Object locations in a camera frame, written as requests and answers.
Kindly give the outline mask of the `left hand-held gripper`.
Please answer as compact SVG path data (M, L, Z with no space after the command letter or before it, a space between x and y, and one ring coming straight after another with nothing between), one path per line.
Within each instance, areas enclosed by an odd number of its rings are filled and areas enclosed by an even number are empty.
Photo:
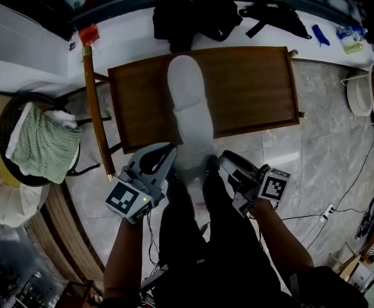
M131 224L138 223L164 198L162 184L176 157L170 142L146 146L133 154L128 167L107 191L106 205Z

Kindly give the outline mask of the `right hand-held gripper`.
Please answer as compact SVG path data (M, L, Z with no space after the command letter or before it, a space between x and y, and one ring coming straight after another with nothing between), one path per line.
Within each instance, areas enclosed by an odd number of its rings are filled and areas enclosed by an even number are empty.
M219 158L221 167L238 182L232 206L245 217L249 207L257 199L279 203L291 175L265 164L257 169L249 160L224 150Z

